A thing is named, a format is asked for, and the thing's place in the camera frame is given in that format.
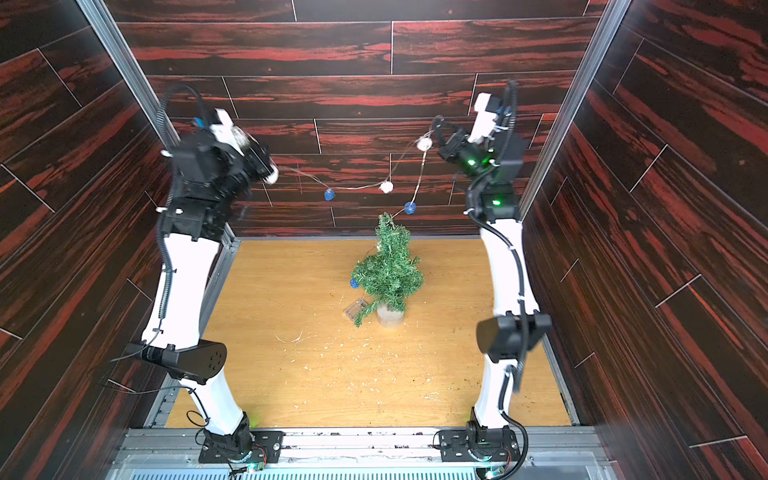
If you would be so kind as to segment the string lights with ball ornaments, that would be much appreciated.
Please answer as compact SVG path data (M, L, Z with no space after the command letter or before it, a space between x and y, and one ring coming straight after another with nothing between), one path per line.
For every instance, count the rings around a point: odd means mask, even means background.
M402 160L405 154L408 152L408 149L411 147L417 148L422 153L419 176L416 182L416 186L414 187L411 199L404 204L403 208L400 211L398 211L396 215L399 215L400 213L406 213L407 215L411 215L417 209L416 199L421 187L427 155L429 151L433 148L433 140L431 137L433 132L434 132L433 129L429 129L424 134L419 136L416 140L409 143L400 157L400 160ZM332 187L327 183L323 182L322 180L320 180L316 175L304 172L298 168L279 166L276 168L276 170L280 173L293 173L297 175L299 178L302 178L302 177L308 178L313 182L321 185L324 188L323 198L326 202L330 202L334 200L336 198L336 193L341 191L358 191L358 190L365 190L365 189L376 187L383 194L388 195L394 190L393 176L395 173L395 162L392 159L390 159L388 162L388 174L383 180L376 183L361 185L357 187Z

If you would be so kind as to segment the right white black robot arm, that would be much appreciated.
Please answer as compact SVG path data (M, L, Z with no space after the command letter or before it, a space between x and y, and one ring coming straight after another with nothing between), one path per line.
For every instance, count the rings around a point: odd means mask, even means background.
M476 328L484 371L469 423L481 432L514 425L508 411L511 398L521 389L529 351L551 320L535 299L523 252L520 196L514 183L525 143L508 122L476 123L481 128L478 135L437 116L431 136L440 157L459 167L470 181L464 213L479 228L490 264L493 315Z

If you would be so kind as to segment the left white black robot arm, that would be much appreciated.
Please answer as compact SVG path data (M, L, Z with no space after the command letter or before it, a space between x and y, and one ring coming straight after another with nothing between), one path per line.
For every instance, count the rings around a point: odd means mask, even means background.
M150 320L127 353L164 368L189 392L206 446L245 457L253 437L226 381L227 349L203 339L200 317L233 203L253 182L273 184L279 173L268 151L236 126L204 127L163 154L172 183L156 226L162 272Z

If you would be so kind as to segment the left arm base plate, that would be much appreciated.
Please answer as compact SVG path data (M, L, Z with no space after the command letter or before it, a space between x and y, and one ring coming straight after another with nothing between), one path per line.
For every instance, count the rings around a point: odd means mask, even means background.
M279 461L285 434L278 430L251 430L232 435L203 431L198 457L201 464L270 464Z

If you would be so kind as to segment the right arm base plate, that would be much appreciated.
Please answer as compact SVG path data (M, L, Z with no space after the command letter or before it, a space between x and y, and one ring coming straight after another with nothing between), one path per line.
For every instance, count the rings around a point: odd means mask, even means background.
M444 429L433 442L444 463L512 463L520 458L520 445L508 426Z

